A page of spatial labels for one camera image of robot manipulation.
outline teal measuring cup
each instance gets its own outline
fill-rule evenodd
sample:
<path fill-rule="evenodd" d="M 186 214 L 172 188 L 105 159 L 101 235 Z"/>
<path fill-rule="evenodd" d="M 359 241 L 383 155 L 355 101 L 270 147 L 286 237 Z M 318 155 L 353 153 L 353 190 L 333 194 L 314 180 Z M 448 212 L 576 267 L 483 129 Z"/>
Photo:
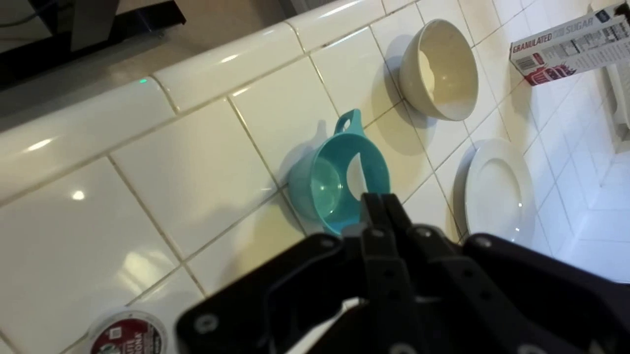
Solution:
<path fill-rule="evenodd" d="M 290 170 L 288 192 L 296 210 L 337 235 L 361 218 L 361 200 L 349 186 L 349 166 L 357 155 L 367 192 L 391 192 L 389 164 L 365 135 L 359 109 L 343 113 L 335 135 Z"/>

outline measuring cup handle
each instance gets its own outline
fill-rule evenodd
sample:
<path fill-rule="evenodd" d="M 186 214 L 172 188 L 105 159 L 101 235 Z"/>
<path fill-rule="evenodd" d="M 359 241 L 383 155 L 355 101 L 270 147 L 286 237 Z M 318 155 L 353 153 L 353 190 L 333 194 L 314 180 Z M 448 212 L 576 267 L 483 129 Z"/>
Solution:
<path fill-rule="evenodd" d="M 335 133 L 343 133 L 343 131 L 365 135 L 361 109 L 349 109 L 337 119 Z"/>

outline white bowl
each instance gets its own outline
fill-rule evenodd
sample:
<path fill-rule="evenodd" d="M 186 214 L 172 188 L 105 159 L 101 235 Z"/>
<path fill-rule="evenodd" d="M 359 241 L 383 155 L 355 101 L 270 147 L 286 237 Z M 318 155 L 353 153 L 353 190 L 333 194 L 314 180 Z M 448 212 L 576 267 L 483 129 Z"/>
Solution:
<path fill-rule="evenodd" d="M 408 101 L 428 115 L 444 119 L 471 115 L 479 76 L 467 37 L 452 21 L 430 21 L 408 46 L 400 84 Z"/>

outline white plate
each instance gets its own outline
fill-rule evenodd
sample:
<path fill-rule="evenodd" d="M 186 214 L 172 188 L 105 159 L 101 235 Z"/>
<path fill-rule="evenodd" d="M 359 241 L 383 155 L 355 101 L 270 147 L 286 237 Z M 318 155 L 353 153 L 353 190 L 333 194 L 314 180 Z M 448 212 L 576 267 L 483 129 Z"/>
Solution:
<path fill-rule="evenodd" d="M 532 235 L 534 206 L 532 176 L 524 157 L 505 141 L 479 141 L 465 184 L 469 233 Z"/>

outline round container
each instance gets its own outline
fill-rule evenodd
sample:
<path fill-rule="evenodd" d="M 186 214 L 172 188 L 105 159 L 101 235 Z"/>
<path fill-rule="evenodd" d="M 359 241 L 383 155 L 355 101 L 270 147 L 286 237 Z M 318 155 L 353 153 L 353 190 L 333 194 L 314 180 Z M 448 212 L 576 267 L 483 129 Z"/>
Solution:
<path fill-rule="evenodd" d="M 290 170 L 290 198 L 296 210 L 341 233 L 361 218 L 361 200 L 349 186 L 351 160 L 361 155 L 369 192 L 391 192 L 391 172 L 379 147 L 365 135 L 361 111 L 351 109 L 337 121 L 335 135 Z"/>
<path fill-rule="evenodd" d="M 469 117 L 479 72 L 467 37 L 452 21 L 430 21 L 404 54 L 400 84 L 418 111 L 444 119 Z"/>
<path fill-rule="evenodd" d="M 99 322 L 83 345 L 85 354 L 166 354 L 162 322 L 143 310 L 123 310 Z"/>

